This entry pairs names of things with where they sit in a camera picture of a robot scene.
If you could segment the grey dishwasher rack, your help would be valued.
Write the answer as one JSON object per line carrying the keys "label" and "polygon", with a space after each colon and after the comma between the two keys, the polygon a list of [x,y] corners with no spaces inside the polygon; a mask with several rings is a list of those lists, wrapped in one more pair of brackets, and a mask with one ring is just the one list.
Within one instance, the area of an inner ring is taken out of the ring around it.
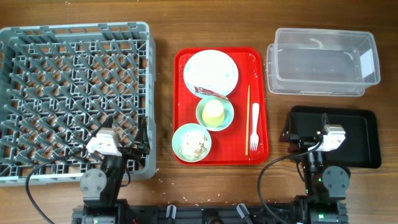
{"label": "grey dishwasher rack", "polygon": [[78,181],[101,154],[82,150],[112,117],[134,147],[147,119],[150,154],[127,163],[133,179],[156,168],[155,41],[145,22],[1,30],[1,185]]}

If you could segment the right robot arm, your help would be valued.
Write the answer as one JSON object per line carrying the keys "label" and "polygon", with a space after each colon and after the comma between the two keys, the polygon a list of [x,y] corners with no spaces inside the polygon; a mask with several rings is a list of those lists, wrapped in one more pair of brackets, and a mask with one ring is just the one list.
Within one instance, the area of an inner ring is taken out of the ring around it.
{"label": "right robot arm", "polygon": [[340,124],[331,124],[327,114],[321,115],[320,125],[312,133],[287,115],[281,142],[289,143],[288,152],[301,162],[302,179],[307,193],[294,198],[289,209],[291,223],[348,223],[348,209],[341,201],[346,198],[351,174],[340,166],[326,162],[326,153],[337,150],[346,139]]}

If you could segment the black plastic tray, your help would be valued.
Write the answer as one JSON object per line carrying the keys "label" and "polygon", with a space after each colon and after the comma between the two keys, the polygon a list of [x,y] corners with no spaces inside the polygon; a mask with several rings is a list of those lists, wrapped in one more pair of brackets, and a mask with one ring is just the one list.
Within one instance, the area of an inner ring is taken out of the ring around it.
{"label": "black plastic tray", "polygon": [[338,149],[325,154],[329,165],[371,169],[381,166],[377,118],[372,111],[294,106],[290,112],[294,116],[299,135],[303,137],[314,137],[317,131],[322,130],[325,125],[322,121],[324,113],[331,124],[342,125],[346,139]]}

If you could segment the clear plastic bin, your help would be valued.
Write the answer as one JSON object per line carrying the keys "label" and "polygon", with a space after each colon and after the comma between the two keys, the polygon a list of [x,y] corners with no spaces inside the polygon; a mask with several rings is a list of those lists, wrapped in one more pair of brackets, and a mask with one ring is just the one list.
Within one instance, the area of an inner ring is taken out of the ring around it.
{"label": "clear plastic bin", "polygon": [[361,96],[381,81],[370,32],[279,28],[266,58],[273,94]]}

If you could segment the white plastic fork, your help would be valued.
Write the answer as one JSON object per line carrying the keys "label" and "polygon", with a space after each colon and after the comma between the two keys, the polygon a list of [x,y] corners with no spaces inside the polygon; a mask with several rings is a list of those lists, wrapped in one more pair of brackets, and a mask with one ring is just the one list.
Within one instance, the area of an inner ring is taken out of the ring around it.
{"label": "white plastic fork", "polygon": [[259,119],[259,103],[252,104],[252,133],[250,135],[250,150],[256,151],[259,143],[259,136],[257,134],[257,125]]}

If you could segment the green bowl with food scraps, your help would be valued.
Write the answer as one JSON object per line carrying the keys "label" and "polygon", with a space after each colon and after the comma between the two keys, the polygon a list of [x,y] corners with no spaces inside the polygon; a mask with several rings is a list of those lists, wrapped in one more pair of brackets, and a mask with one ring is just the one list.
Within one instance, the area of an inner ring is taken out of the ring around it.
{"label": "green bowl with food scraps", "polygon": [[172,137],[172,149],[175,156],[188,163],[203,160],[209,154],[211,144],[209,132],[195,123],[182,125]]}

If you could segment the light blue plate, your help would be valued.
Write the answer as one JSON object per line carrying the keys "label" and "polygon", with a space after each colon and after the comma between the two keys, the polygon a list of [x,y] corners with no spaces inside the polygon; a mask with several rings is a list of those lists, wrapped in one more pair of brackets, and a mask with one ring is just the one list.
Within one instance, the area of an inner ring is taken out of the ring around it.
{"label": "light blue plate", "polygon": [[234,60],[219,50],[202,50],[191,56],[183,68],[183,80],[188,90],[200,98],[195,87],[202,87],[228,96],[236,87],[239,71]]}

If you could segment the red plastic tray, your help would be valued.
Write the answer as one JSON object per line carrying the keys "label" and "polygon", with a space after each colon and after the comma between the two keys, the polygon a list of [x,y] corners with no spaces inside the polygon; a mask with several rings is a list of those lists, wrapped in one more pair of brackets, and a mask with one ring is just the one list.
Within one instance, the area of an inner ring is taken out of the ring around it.
{"label": "red plastic tray", "polygon": [[[260,53],[251,47],[217,47],[229,55],[237,65],[237,87],[228,95],[234,108],[234,118],[222,131],[211,131],[209,154],[198,162],[180,163],[190,166],[237,166],[256,165],[264,162],[270,153],[266,99],[264,92],[263,62]],[[183,69],[195,53],[202,48],[187,48],[179,51],[174,59],[174,115],[173,130],[188,123],[196,123],[196,107],[200,98],[191,93],[183,81]],[[257,135],[259,144],[255,151],[246,152],[247,98],[250,103],[259,103]]]}

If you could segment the wooden chopstick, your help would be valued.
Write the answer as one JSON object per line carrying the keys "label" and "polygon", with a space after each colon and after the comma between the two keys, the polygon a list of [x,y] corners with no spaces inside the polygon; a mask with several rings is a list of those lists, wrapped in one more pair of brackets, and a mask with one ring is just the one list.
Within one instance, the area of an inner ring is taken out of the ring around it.
{"label": "wooden chopstick", "polygon": [[249,119],[250,119],[250,92],[251,87],[248,85],[247,101],[246,101],[246,143],[245,143],[245,156],[249,155]]}

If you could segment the red snack wrapper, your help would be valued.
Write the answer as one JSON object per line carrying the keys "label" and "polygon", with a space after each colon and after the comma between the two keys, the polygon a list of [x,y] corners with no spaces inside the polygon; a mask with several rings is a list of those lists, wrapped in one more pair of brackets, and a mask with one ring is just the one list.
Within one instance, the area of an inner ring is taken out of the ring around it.
{"label": "red snack wrapper", "polygon": [[228,98],[227,98],[226,96],[221,95],[221,94],[219,94],[219,93],[217,93],[217,92],[214,92],[214,91],[212,91],[212,90],[203,88],[203,87],[196,87],[196,86],[195,86],[194,89],[195,89],[195,92],[196,92],[196,93],[199,93],[199,94],[202,94],[202,95],[206,95],[206,96],[215,96],[215,97],[221,98],[221,99],[223,99],[223,100],[228,100]]}

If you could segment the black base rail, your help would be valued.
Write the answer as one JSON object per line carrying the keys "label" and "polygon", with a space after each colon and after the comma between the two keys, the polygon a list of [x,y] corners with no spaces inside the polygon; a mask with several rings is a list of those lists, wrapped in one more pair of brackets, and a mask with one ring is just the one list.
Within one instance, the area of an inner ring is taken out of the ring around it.
{"label": "black base rail", "polygon": [[[312,204],[304,210],[289,203],[273,203],[270,210],[289,223],[349,223],[344,203]],[[262,206],[250,206],[244,209],[240,209],[238,205],[215,207],[131,206],[130,211],[132,216],[125,223],[279,223]]]}

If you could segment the light blue bowl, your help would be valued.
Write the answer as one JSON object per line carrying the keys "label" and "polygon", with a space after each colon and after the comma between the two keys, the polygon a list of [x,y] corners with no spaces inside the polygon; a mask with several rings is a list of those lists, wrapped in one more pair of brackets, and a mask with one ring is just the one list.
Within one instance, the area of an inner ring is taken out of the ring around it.
{"label": "light blue bowl", "polygon": [[[223,123],[216,127],[216,128],[212,128],[207,126],[203,120],[202,120],[202,111],[203,108],[205,106],[205,104],[209,101],[209,100],[219,100],[222,102],[223,107],[224,107],[224,121]],[[233,121],[234,119],[234,108],[232,103],[229,100],[223,100],[221,98],[217,98],[215,96],[207,96],[205,98],[203,98],[196,107],[196,117],[197,117],[197,121],[199,122],[200,125],[202,125],[203,127],[205,127],[207,130],[209,131],[222,131],[224,129],[226,129]]]}

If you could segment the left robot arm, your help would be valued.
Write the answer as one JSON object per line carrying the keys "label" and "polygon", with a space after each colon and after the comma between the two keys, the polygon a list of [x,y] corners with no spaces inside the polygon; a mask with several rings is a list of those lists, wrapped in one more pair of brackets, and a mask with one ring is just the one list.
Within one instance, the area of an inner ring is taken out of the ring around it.
{"label": "left robot arm", "polygon": [[75,209],[72,223],[139,223],[138,216],[130,208],[126,199],[119,199],[124,175],[129,172],[127,161],[143,160],[143,155],[150,154],[147,120],[141,119],[138,132],[133,140],[134,147],[120,145],[119,134],[112,128],[113,118],[96,129],[85,149],[103,155],[99,169],[86,171],[80,179],[84,206]]}

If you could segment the yellow plastic cup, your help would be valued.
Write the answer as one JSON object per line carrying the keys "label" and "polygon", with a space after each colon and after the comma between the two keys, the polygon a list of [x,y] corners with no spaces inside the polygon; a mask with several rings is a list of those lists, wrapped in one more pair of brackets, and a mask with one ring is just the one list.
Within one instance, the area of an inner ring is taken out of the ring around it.
{"label": "yellow plastic cup", "polygon": [[209,100],[202,111],[203,122],[212,128],[220,126],[224,121],[224,107],[219,100]]}

